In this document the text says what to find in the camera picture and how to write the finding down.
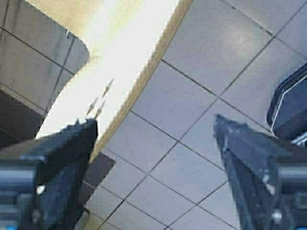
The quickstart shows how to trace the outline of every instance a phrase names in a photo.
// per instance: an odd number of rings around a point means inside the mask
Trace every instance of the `curved wooden beam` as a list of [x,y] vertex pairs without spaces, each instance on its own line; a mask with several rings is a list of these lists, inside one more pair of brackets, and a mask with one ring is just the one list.
[[36,138],[97,116],[93,159],[142,92],[192,0],[26,1],[80,38],[90,54],[57,97]]

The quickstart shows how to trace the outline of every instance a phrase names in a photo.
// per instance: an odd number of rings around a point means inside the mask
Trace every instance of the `black object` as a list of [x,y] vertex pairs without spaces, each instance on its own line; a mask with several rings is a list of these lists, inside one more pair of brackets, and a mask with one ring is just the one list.
[[73,230],[83,212],[76,200],[97,134],[97,122],[88,119],[2,149],[0,229]]
[[215,137],[243,230],[307,229],[307,149],[217,116]]
[[307,140],[307,64],[278,86],[267,122],[276,137],[304,145]]

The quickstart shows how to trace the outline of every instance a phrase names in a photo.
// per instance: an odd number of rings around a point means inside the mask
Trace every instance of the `dark panel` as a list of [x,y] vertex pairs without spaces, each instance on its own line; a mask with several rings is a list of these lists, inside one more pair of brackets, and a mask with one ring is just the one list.
[[35,138],[42,122],[42,115],[0,91],[1,129],[23,141]]
[[79,196],[77,201],[79,205],[84,206],[86,202],[90,199],[94,191],[95,189],[93,187],[83,182],[81,189],[79,191]]
[[0,130],[0,149],[16,143],[19,143],[19,141]]
[[115,163],[113,159],[100,153],[89,165],[84,180],[96,188],[101,184]]

